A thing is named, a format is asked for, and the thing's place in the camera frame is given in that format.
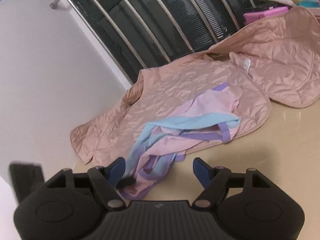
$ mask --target beige floor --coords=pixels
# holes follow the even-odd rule
[[[167,177],[145,200],[193,202],[203,190],[192,172],[192,161],[201,157],[211,166],[233,172],[257,168],[301,205],[305,224],[299,240],[320,239],[320,100],[305,109],[272,103],[270,117],[257,131],[231,143],[190,154],[174,163]],[[75,172],[91,166],[77,163]]]

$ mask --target metal rack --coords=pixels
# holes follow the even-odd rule
[[[56,9],[58,6],[58,2],[60,0],[54,0],[51,4],[50,7],[52,9]],[[91,30],[91,32],[93,33],[93,35],[98,39],[98,41],[100,42],[100,44],[103,46],[103,48],[106,50],[106,52],[110,55],[110,57],[114,60],[114,62],[116,63],[116,65],[121,69],[121,71],[127,76],[127,74],[125,73],[125,71],[123,70],[123,68],[121,67],[121,65],[119,64],[119,62],[116,60],[116,58],[112,55],[111,51],[107,48],[107,46],[103,43],[103,41],[101,40],[101,38],[98,36],[98,34],[93,30],[93,28],[90,26],[90,24],[87,22],[87,20],[84,18],[84,16],[80,13],[80,11],[77,9],[77,7],[72,3],[71,0],[67,0],[68,3],[72,6],[72,8],[77,12],[77,14],[81,17],[81,19],[84,21],[84,23],[88,26],[88,28]],[[146,64],[144,63],[144,61],[142,60],[142,58],[140,57],[140,55],[138,54],[138,52],[135,50],[135,48],[132,46],[132,44],[130,43],[130,41],[127,39],[127,37],[124,35],[124,33],[121,31],[121,29],[118,27],[118,25],[114,22],[114,20],[111,18],[111,16],[108,14],[108,12],[103,8],[103,6],[99,3],[98,0],[91,0],[98,8],[99,10],[102,12],[102,14],[106,17],[106,19],[110,22],[110,24],[113,26],[113,28],[116,30],[116,32],[119,34],[119,36],[121,37],[121,39],[125,42],[125,44],[128,46],[129,50],[132,52],[132,54],[135,56],[135,58],[138,60],[138,62],[141,64],[142,68],[147,68]],[[130,9],[130,11],[132,11],[132,13],[135,15],[135,17],[139,20],[139,22],[141,23],[141,25],[143,26],[143,28],[146,30],[146,32],[148,33],[148,35],[150,36],[150,38],[153,40],[154,44],[156,45],[156,47],[158,48],[158,50],[160,51],[161,55],[166,59],[167,62],[170,62],[170,58],[167,55],[167,53],[165,52],[164,48],[162,47],[162,45],[160,44],[160,42],[158,41],[158,39],[156,38],[156,36],[154,35],[154,33],[151,31],[151,29],[149,28],[149,26],[146,24],[146,22],[143,20],[143,18],[141,17],[141,15],[137,12],[137,10],[134,8],[134,6],[129,2],[129,0],[123,0],[124,3],[127,5],[127,7]],[[160,5],[160,7],[163,9],[163,11],[167,14],[168,18],[170,19],[170,21],[172,22],[172,24],[174,25],[174,27],[176,28],[176,30],[178,31],[179,35],[181,36],[181,38],[183,39],[184,43],[186,44],[186,46],[188,47],[188,49],[191,52],[195,52],[194,49],[192,48],[190,42],[188,41],[188,38],[186,37],[186,35],[184,34],[184,32],[182,31],[181,27],[179,26],[178,22],[175,20],[175,18],[173,17],[173,15],[171,14],[170,10],[166,7],[166,5],[164,4],[164,2],[162,0],[156,0],[157,3]],[[214,32],[214,28],[215,26],[212,26],[212,24],[208,21],[208,18],[204,15],[203,11],[201,10],[199,4],[196,2],[196,0],[189,0],[190,3],[193,5],[193,7],[195,8],[195,10],[197,11],[198,15],[200,16],[201,20],[203,21],[204,25],[206,26],[206,28],[208,29],[210,35],[212,36],[213,40],[215,42],[219,42],[219,39],[217,37],[217,35]],[[230,5],[228,4],[227,0],[221,0],[223,5],[225,6],[226,10],[228,11],[229,16],[232,19],[233,24],[235,25],[236,29],[239,30],[240,26],[239,23],[230,7]],[[252,4],[252,6],[255,7],[255,4],[253,3],[253,0],[249,0],[250,3]]]

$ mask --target garment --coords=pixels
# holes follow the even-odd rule
[[[167,118],[146,123],[126,160],[125,175],[134,175],[137,182],[121,190],[122,196],[143,198],[173,161],[184,160],[186,150],[202,141],[230,141],[240,124],[232,114],[238,97],[225,82],[177,107]]]

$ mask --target white clothing tag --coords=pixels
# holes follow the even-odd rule
[[[243,64],[243,69],[249,73],[249,68],[250,68],[250,65],[251,65],[251,60],[249,58],[246,58],[244,60],[244,64]]]

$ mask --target pink plastic object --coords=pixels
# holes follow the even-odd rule
[[[279,16],[281,14],[284,14],[284,13],[288,12],[288,11],[289,11],[288,7],[284,6],[284,7],[271,8],[269,10],[262,11],[262,12],[245,13],[243,15],[245,20],[246,20],[244,25],[248,25],[248,24],[253,23],[256,20],[259,20],[259,19],[262,19],[262,18],[269,18],[269,17],[273,17],[273,16]]]

